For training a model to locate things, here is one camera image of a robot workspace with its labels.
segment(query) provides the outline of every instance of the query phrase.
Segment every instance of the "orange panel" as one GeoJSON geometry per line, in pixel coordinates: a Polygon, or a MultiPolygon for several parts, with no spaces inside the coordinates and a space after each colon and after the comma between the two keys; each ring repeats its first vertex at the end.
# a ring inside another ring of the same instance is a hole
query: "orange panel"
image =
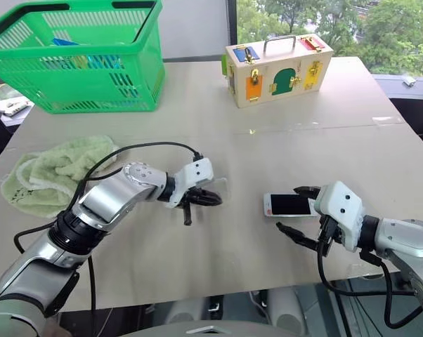
{"type": "Polygon", "coordinates": [[[246,99],[254,100],[261,97],[261,85],[263,83],[263,76],[259,75],[257,84],[252,83],[251,77],[246,77],[246,99]]]}

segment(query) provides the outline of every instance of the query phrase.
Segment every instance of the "white smartphone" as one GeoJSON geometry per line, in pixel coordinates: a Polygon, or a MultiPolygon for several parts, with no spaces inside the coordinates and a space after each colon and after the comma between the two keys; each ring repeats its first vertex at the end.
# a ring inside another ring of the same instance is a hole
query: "white smartphone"
{"type": "Polygon", "coordinates": [[[297,194],[265,193],[263,208],[265,216],[302,217],[317,216],[315,201],[297,194]]]}

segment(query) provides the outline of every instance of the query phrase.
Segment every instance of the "wooden toolbox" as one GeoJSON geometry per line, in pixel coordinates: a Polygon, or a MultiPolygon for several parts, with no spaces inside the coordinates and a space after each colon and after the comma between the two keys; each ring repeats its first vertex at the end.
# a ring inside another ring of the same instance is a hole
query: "wooden toolbox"
{"type": "Polygon", "coordinates": [[[226,47],[223,73],[238,107],[319,90],[333,50],[316,34],[226,47]]]}

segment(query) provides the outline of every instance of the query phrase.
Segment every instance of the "white wall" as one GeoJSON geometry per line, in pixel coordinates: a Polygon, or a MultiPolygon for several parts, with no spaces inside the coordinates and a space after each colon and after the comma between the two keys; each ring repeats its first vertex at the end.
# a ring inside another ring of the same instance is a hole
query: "white wall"
{"type": "MultiPolygon", "coordinates": [[[[0,16],[26,0],[0,0],[0,16]]],[[[164,58],[218,55],[228,45],[226,0],[163,0],[159,17],[164,58]]]]}

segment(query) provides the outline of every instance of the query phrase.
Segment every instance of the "green plastic basket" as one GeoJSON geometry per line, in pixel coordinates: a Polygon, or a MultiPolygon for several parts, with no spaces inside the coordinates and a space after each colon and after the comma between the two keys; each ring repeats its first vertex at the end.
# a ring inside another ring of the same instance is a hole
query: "green plastic basket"
{"type": "Polygon", "coordinates": [[[160,0],[17,6],[0,18],[0,78],[54,114],[154,110],[161,9],[160,0]]]}

